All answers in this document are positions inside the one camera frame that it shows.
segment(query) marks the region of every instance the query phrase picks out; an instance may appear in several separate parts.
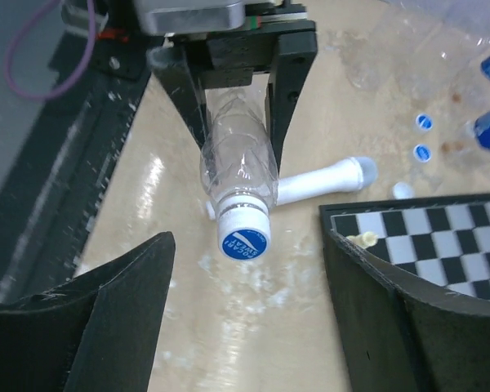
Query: white bottle cap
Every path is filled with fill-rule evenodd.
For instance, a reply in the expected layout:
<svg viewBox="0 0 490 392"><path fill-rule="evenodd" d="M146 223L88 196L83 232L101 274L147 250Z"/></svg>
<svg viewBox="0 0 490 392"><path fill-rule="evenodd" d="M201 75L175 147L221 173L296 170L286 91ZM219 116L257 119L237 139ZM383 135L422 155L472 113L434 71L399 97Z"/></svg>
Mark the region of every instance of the white bottle cap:
<svg viewBox="0 0 490 392"><path fill-rule="evenodd" d="M413 187L406 182L398 182L392 187L392 196L396 200L402 200L405 198L413 198L415 196L415 192Z"/></svg>
<svg viewBox="0 0 490 392"><path fill-rule="evenodd" d="M218 219L218 244L221 253L239 261L256 259L269 250L270 219L267 206L251 196L235 196L220 205L246 204L230 208Z"/></svg>

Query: bottle cap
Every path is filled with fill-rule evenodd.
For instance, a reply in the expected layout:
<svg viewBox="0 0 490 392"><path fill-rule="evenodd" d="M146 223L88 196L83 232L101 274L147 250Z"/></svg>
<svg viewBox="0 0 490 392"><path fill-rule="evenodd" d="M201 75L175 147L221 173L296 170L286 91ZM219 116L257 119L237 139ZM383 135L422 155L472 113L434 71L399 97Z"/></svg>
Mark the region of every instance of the bottle cap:
<svg viewBox="0 0 490 392"><path fill-rule="evenodd" d="M434 127L434 120L428 114L421 113L416 117L416 129L421 133L427 133Z"/></svg>
<svg viewBox="0 0 490 392"><path fill-rule="evenodd" d="M413 187L406 182L398 182L392 187L392 197L396 200L402 200L405 198L413 198L415 196Z"/></svg>
<svg viewBox="0 0 490 392"><path fill-rule="evenodd" d="M432 151L427 145L417 145L412 151L412 156L419 163L427 163L432 159Z"/></svg>
<svg viewBox="0 0 490 392"><path fill-rule="evenodd" d="M243 196L225 200L225 204L243 204ZM218 243L221 252L239 261L253 260L270 247L270 219L267 206L259 199L232 207L218 219Z"/></svg>

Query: white cylindrical object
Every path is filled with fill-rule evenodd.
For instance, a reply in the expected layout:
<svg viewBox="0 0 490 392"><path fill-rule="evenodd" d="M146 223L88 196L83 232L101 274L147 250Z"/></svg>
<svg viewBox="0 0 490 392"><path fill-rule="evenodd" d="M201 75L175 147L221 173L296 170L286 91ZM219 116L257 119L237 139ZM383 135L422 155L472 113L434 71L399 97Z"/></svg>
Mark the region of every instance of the white cylindrical object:
<svg viewBox="0 0 490 392"><path fill-rule="evenodd" d="M372 184L378 176L376 163L367 157L347 158L332 165L283 178L279 181L276 205L299 202L334 192L354 192ZM216 214L207 202L207 213L213 221Z"/></svg>

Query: wet surface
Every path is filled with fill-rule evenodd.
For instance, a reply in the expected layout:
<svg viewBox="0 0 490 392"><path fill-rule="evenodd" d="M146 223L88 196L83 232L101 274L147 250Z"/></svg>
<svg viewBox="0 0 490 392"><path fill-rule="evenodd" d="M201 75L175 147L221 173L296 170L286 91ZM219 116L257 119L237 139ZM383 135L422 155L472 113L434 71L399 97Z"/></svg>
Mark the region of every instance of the wet surface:
<svg viewBox="0 0 490 392"><path fill-rule="evenodd" d="M320 53L287 135L281 175L368 156L377 161L380 179L357 194L277 207L269 254L243 264L225 259L216 224L204 211L198 147L151 80L80 269L110 261L157 232L175 235L173 280L149 391L349 390L323 268L318 206L386 199L399 181L410 182L419 197L490 191L488 172L451 169L439 150L454 128L450 108L461 105L453 92L416 102L392 78L374 92L358 91L345 78L336 40L345 33L338 32L366 35L385 4L305 5L318 22ZM435 125L422 136L413 128L425 111ZM418 143L426 143L434 157L414 176L410 152Z"/></svg>

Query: purple cable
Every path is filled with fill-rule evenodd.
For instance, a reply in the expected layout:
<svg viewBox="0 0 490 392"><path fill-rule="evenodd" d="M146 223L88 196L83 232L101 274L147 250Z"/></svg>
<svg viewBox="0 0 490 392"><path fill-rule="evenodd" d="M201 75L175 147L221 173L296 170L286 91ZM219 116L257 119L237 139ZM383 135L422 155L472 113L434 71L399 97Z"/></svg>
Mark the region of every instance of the purple cable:
<svg viewBox="0 0 490 392"><path fill-rule="evenodd" d="M73 73L58 87L53 91L49 91L46 94L32 94L27 91L20 89L13 77L11 76L11 67L13 62L13 56L15 54L16 48L20 44L21 40L29 33L29 31L42 19L50 10L58 5L60 0L49 0L42 8L40 8L33 17L24 24L17 35L11 41L11 44L7 48L6 52L6 64L4 67L4 74L6 77L7 84L9 88L12 89L18 96L26 98L28 100L54 100L62 95L64 95L70 88L72 88L78 80L82 77L83 73L86 71L89 61L92 57L92 52L95 47L96 40L96 16L93 0L87 0L87 10L89 12L89 34L87 36L87 45L85 46L85 51L83 52L82 59L78 63L78 66L73 71Z"/></svg>

